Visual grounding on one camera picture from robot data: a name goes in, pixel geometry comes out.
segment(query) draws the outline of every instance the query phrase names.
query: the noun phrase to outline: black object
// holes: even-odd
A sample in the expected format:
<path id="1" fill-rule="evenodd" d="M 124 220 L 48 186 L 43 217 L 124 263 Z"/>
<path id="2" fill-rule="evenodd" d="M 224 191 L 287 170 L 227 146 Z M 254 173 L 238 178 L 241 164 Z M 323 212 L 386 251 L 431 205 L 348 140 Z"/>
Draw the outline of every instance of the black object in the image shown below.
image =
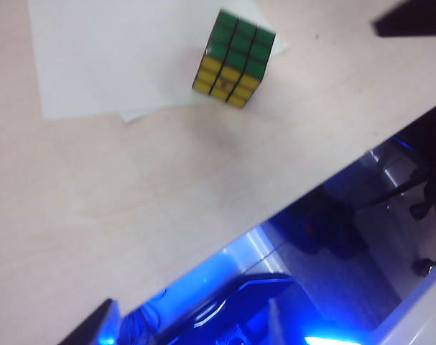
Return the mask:
<path id="1" fill-rule="evenodd" d="M 115 302 L 107 299 L 93 311 L 69 336 L 58 345 L 88 345 L 91 344 L 103 325 L 111 306 Z"/>
<path id="2" fill-rule="evenodd" d="M 328 248 L 349 259 L 368 249 L 353 219 L 355 210 L 336 201 L 320 186 L 279 212 L 269 222 L 289 230 L 289 240 L 306 254 Z"/>
<path id="3" fill-rule="evenodd" d="M 435 36 L 436 0 L 411 0 L 374 22 L 381 37 Z"/>

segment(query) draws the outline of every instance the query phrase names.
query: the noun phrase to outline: white paper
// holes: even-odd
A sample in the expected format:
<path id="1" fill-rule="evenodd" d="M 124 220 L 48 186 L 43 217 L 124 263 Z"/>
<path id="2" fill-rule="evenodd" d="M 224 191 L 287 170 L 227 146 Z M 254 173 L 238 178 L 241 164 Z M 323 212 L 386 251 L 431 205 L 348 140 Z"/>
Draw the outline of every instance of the white paper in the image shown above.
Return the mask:
<path id="1" fill-rule="evenodd" d="M 252 0 L 29 0 L 43 116 L 212 101 L 191 85 L 220 8 L 271 28 Z"/>

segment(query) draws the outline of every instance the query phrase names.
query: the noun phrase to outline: yellow cube face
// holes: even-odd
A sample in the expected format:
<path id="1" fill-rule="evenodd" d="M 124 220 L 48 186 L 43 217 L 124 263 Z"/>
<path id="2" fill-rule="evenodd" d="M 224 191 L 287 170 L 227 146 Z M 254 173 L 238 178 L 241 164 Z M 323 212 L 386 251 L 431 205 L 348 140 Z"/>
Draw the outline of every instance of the yellow cube face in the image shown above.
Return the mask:
<path id="1" fill-rule="evenodd" d="M 211 56 L 205 56 L 202 59 L 202 66 L 210 72 L 219 72 L 219 70 L 221 69 L 221 65 L 221 61 Z"/>
<path id="2" fill-rule="evenodd" d="M 195 90 L 199 90 L 199 91 L 204 92 L 204 93 L 210 93 L 210 90 L 211 90 L 211 85 L 208 85 L 207 83 L 204 83 L 198 79 L 195 79 L 195 82 L 192 85 L 192 87 Z"/>
<path id="3" fill-rule="evenodd" d="M 224 66 L 223 70 L 221 71 L 223 78 L 227 79 L 228 81 L 233 81 L 234 83 L 240 78 L 240 74 L 241 72 L 229 66 Z"/>
<path id="4" fill-rule="evenodd" d="M 197 79 L 200 81 L 205 81 L 206 83 L 212 85 L 215 82 L 216 74 L 208 72 L 207 70 L 201 68 L 198 71 Z"/>
<path id="5" fill-rule="evenodd" d="M 211 95 L 225 101 L 227 96 L 229 96 L 229 92 L 225 92 L 219 88 L 214 88 L 213 91 L 211 91 Z"/>
<path id="6" fill-rule="evenodd" d="M 221 88 L 227 92 L 231 92 L 233 90 L 234 85 L 235 85 L 234 83 L 230 82 L 227 79 L 222 78 L 221 76 L 219 76 L 215 84 L 217 88 Z"/>
<path id="7" fill-rule="evenodd" d="M 251 97 L 253 92 L 243 86 L 237 86 L 233 91 L 233 94 L 246 100 Z"/>
<path id="8" fill-rule="evenodd" d="M 243 106 L 246 104 L 246 102 L 243 99 L 234 95 L 229 97 L 229 100 L 227 102 L 238 108 L 243 108 Z"/>
<path id="9" fill-rule="evenodd" d="M 245 88 L 249 88 L 251 91 L 256 90 L 259 85 L 259 80 L 250 75 L 244 74 L 241 79 L 239 85 L 244 86 Z"/>

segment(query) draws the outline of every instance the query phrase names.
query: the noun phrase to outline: dark object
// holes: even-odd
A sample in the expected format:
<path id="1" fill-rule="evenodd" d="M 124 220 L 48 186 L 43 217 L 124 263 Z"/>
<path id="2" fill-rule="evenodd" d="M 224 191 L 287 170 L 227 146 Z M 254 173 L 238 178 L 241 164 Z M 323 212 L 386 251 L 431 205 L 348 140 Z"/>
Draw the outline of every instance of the dark object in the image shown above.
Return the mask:
<path id="1" fill-rule="evenodd" d="M 436 216 L 436 107 L 401 130 L 398 135 L 418 151 L 430 168 L 426 174 L 424 200 L 412 205 L 409 212 L 412 218 L 421 220 L 434 207 Z"/>
<path id="2" fill-rule="evenodd" d="M 59 345 L 88 345 L 92 344 L 103 327 L 111 307 L 115 301 L 107 299 L 93 311 L 69 336 L 67 336 Z"/>
<path id="3" fill-rule="evenodd" d="M 435 261 L 432 261 L 431 259 L 428 258 L 424 258 L 414 262 L 411 268 L 416 275 L 419 275 L 420 277 L 426 277 L 433 270 L 433 267 L 435 267 L 435 265 L 436 265 Z"/>
<path id="4" fill-rule="evenodd" d="M 289 240 L 306 254 L 328 248 L 336 257 L 349 259 L 368 249 L 356 228 L 355 211 L 318 187 L 270 219 L 290 229 Z"/>
<path id="5" fill-rule="evenodd" d="M 374 22 L 381 37 L 435 36 L 436 0 L 406 1 Z"/>

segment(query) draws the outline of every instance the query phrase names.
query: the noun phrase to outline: yellow sticker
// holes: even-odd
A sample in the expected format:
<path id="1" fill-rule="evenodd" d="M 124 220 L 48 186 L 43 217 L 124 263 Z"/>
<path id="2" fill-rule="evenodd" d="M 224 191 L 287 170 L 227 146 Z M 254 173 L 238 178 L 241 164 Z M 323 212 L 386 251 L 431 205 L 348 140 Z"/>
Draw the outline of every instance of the yellow sticker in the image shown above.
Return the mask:
<path id="1" fill-rule="evenodd" d="M 221 76 L 228 81 L 233 81 L 235 83 L 240 78 L 240 72 L 235 68 L 224 66 L 221 71 Z"/>
<path id="2" fill-rule="evenodd" d="M 245 105 L 245 101 L 237 96 L 229 97 L 228 103 L 239 108 L 243 108 L 243 106 Z"/>
<path id="3" fill-rule="evenodd" d="M 248 99 L 250 98 L 252 92 L 249 89 L 244 88 L 243 86 L 237 86 L 233 91 L 233 94 L 240 98 Z"/>
<path id="4" fill-rule="evenodd" d="M 239 85 L 245 86 L 246 88 L 249 88 L 250 90 L 254 91 L 258 85 L 259 80 L 255 77 L 251 77 L 250 75 L 244 74 L 243 77 L 240 79 Z"/>
<path id="5" fill-rule="evenodd" d="M 219 72 L 221 68 L 221 62 L 214 57 L 205 56 L 202 60 L 202 66 L 211 72 Z"/>
<path id="6" fill-rule="evenodd" d="M 215 88 L 213 88 L 213 91 L 211 91 L 211 95 L 225 101 L 227 99 L 227 96 L 229 95 L 229 93 L 222 91 L 221 89 L 215 87 Z"/>
<path id="7" fill-rule="evenodd" d="M 215 82 L 216 74 L 210 73 L 204 69 L 200 69 L 197 74 L 197 79 L 205 81 L 206 83 L 212 85 Z"/>
<path id="8" fill-rule="evenodd" d="M 211 85 L 208 85 L 207 83 L 204 83 L 200 80 L 195 80 L 194 85 L 192 85 L 192 87 L 195 90 L 199 90 L 199 91 L 202 91 L 204 93 L 209 93 L 210 89 L 211 89 Z"/>

